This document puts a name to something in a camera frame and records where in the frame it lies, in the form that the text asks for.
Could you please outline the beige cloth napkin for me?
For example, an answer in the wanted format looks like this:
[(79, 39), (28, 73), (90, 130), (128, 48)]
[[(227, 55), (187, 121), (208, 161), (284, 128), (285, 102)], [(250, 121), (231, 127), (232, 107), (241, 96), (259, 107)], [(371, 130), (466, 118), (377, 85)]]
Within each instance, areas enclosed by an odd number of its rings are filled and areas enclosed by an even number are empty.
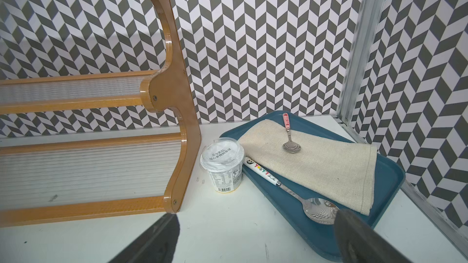
[(374, 204), (377, 150), (294, 130), (297, 153), (283, 148), (283, 125), (264, 120), (239, 138), (246, 156), (292, 182), (368, 216)]

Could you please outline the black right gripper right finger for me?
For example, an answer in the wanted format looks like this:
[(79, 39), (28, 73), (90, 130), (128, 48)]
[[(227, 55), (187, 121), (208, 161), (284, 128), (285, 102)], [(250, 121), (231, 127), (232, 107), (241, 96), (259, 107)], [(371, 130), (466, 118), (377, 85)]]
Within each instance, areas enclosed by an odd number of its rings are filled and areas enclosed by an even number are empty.
[(348, 209), (339, 210), (335, 237), (345, 263), (408, 263), (396, 248)]

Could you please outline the small pink-handled spoon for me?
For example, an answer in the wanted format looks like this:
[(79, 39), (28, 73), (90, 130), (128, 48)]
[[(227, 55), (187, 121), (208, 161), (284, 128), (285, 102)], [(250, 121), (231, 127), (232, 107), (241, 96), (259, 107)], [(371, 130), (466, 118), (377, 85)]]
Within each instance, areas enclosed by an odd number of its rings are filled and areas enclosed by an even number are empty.
[(286, 133), (288, 135), (288, 141), (283, 145), (283, 149), (289, 153), (298, 153), (301, 151), (301, 146), (292, 140), (290, 117), (288, 113), (284, 113), (282, 118)]

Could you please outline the aluminium corner post right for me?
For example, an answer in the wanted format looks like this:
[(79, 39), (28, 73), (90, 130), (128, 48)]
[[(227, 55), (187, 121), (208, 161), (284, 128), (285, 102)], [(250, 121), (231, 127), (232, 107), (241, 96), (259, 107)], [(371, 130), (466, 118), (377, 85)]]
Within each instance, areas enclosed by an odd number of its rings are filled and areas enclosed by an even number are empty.
[(336, 117), (348, 127), (352, 122), (353, 111), (364, 78), (364, 71), (368, 63), (384, 1), (363, 0), (360, 7), (350, 60), (347, 64), (340, 103), (336, 113)]

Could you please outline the large white-handled spoon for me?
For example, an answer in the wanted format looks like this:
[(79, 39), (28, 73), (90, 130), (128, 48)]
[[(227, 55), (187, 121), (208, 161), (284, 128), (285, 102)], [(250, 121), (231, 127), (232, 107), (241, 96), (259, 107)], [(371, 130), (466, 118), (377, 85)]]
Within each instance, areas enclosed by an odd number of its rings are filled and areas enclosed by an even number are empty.
[(270, 184), (284, 190), (285, 192), (289, 193), (289, 195), (293, 196), (298, 201), (300, 201), (305, 215), (310, 220), (323, 225), (333, 225), (335, 223), (336, 215), (340, 209), (334, 203), (323, 198), (302, 198), (294, 191), (290, 190), (290, 188), (285, 186), (267, 169), (263, 168), (249, 157), (246, 157), (244, 159), (243, 164), (250, 170), (253, 170), (257, 175), (261, 176)]

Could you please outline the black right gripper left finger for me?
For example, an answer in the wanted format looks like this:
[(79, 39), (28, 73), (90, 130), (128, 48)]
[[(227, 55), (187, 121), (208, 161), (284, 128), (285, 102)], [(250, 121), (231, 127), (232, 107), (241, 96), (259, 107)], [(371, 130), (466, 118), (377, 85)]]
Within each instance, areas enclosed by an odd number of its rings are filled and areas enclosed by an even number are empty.
[(166, 213), (111, 259), (110, 263), (171, 263), (179, 235), (177, 215)]

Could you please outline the wooden three-tier shelf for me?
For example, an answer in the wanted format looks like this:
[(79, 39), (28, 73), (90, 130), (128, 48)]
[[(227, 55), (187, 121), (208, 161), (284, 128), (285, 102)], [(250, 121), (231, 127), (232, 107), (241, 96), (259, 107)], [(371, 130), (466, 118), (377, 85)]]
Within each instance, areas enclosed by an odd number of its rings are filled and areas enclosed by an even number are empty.
[(151, 0), (162, 20), (166, 62), (162, 69), (151, 73), (119, 73), (98, 77), (98, 88), (115, 88), (123, 80), (139, 80), (137, 93), (114, 93), (111, 96), (84, 97), (75, 87), (80, 77), (54, 77), (52, 82), (70, 85), (67, 97), (41, 99), (32, 97), (32, 81), (13, 81), (28, 100), (12, 99), (1, 106), (1, 113), (52, 112), (101, 107), (142, 105), (150, 112), (172, 110), (179, 122), (179, 133), (142, 135), (85, 141), (53, 142), (1, 149), (1, 177), (7, 179), (12, 169), (29, 181), (44, 178), (51, 186), (56, 172), (61, 170), (66, 181), (78, 179), (80, 189), (103, 194), (117, 188), (114, 181), (105, 182), (104, 175), (113, 169), (122, 170), (123, 182), (141, 181), (143, 173), (137, 166), (150, 162), (157, 171), (158, 185), (164, 186), (162, 195), (116, 199), (103, 198), (87, 203), (66, 203), (43, 207), (1, 208), (1, 226), (47, 224), (71, 220), (97, 219), (146, 213), (176, 213), (180, 210), (197, 154), (201, 146), (201, 131), (196, 118), (190, 85), (186, 74), (182, 49), (170, 0)]

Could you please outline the teal plastic tray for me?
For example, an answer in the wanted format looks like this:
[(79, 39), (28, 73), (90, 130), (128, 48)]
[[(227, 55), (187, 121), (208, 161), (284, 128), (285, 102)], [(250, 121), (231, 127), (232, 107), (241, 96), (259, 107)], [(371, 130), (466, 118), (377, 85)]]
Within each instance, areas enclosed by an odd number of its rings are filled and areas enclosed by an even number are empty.
[[(291, 119), (292, 129), (294, 130), (329, 140), (350, 142), (350, 140), (307, 121), (304, 118), (292, 115)], [(330, 261), (341, 261), (341, 255), (332, 226), (317, 224), (307, 218), (298, 200), (294, 199), (280, 188), (270, 184), (258, 174), (254, 173), (253, 170), (244, 167), (243, 172), (245, 177), (253, 182), (276, 210), (319, 256)], [(368, 216), (362, 214), (357, 214), (357, 216), (371, 228), (374, 228), (404, 181), (405, 173), (403, 169), (395, 162), (378, 154), (375, 167), (374, 204)]]

